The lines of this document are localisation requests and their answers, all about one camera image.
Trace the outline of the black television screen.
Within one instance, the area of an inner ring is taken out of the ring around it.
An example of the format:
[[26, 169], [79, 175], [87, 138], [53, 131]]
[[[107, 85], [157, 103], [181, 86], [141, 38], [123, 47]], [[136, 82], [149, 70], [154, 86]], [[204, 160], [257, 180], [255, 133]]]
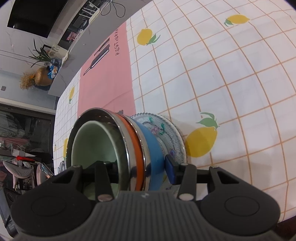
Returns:
[[7, 27], [47, 38], [67, 0], [16, 0]]

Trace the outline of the green ceramic bowl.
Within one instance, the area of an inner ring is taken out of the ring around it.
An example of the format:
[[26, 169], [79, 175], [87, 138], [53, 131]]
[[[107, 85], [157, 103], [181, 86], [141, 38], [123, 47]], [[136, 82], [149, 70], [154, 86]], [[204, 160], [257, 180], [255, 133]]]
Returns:
[[95, 120], [84, 123], [76, 133], [71, 151], [71, 165], [88, 168], [96, 161], [115, 165], [118, 179], [110, 177], [114, 196], [128, 187], [125, 145], [119, 129], [112, 123]]

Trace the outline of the white wifi router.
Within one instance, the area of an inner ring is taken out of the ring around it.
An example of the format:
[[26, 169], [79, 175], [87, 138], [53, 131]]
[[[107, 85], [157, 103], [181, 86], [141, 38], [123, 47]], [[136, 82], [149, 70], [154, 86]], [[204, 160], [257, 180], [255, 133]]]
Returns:
[[100, 13], [100, 8], [92, 2], [87, 2], [86, 6], [83, 6], [78, 15], [84, 17], [91, 23]]

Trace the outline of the lemon pattern tablecloth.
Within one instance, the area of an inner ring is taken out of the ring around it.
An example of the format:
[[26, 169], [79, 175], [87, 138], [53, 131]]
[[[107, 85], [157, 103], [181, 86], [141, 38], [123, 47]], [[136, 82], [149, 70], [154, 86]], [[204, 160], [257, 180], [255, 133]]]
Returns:
[[80, 36], [57, 104], [54, 166], [79, 114], [165, 116], [188, 161], [217, 165], [295, 216], [295, 9], [287, 1], [144, 1]]

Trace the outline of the green spiky potted plant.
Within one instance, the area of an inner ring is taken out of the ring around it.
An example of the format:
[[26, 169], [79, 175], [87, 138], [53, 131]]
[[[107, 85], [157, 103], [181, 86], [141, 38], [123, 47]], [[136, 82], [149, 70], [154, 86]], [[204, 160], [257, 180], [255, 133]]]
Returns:
[[50, 63], [52, 58], [49, 56], [47, 51], [44, 49], [46, 46], [40, 47], [39, 49], [36, 47], [35, 39], [33, 39], [34, 42], [34, 49], [29, 49], [31, 56], [29, 56], [30, 59], [33, 59], [35, 62], [32, 64], [31, 67], [38, 63]]

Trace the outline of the blue steel bowl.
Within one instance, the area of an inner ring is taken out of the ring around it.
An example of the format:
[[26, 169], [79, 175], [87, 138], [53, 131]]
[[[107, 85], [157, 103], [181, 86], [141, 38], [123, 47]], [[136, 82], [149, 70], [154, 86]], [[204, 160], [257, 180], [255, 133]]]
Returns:
[[142, 133], [144, 134], [149, 149], [149, 156], [151, 160], [149, 190], [158, 191], [160, 190], [163, 183], [163, 177], [165, 173], [165, 161], [163, 151], [161, 149], [161, 146], [159, 145], [158, 140], [152, 134], [152, 132], [140, 122], [135, 121], [135, 123], [139, 126]]

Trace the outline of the orange steel bowl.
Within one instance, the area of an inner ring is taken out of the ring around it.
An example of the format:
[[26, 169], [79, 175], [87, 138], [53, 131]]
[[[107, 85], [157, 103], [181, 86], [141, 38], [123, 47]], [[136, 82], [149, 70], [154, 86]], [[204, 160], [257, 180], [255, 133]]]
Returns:
[[144, 185], [144, 172], [137, 170], [137, 156], [140, 152], [136, 150], [135, 138], [130, 134], [132, 130], [127, 126], [127, 122], [123, 119], [123, 116], [113, 113], [112, 111], [105, 110], [102, 108], [92, 108], [82, 113], [76, 120], [70, 136], [67, 140], [66, 149], [66, 167], [71, 167], [71, 151], [74, 141], [74, 137], [78, 132], [79, 128], [88, 121], [98, 121], [102, 123], [112, 123], [120, 131], [122, 139], [125, 145], [125, 153], [127, 158], [128, 167], [128, 187], [124, 190], [140, 191]]

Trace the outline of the brown vase dried flowers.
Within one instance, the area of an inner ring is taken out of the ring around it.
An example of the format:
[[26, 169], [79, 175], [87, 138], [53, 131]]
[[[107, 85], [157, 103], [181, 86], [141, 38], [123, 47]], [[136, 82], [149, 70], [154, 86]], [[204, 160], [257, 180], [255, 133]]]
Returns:
[[45, 87], [51, 86], [53, 79], [48, 76], [49, 70], [41, 67], [38, 70], [25, 72], [20, 81], [21, 89], [29, 89], [31, 87]]

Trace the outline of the clear glass patterned plate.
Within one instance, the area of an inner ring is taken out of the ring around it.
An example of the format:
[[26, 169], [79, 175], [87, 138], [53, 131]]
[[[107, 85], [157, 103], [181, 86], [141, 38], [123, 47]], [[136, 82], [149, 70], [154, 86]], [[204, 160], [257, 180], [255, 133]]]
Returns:
[[152, 132], [164, 155], [170, 154], [178, 164], [187, 162], [187, 154], [181, 134], [167, 118], [153, 113], [137, 113], [132, 115], [131, 118]]

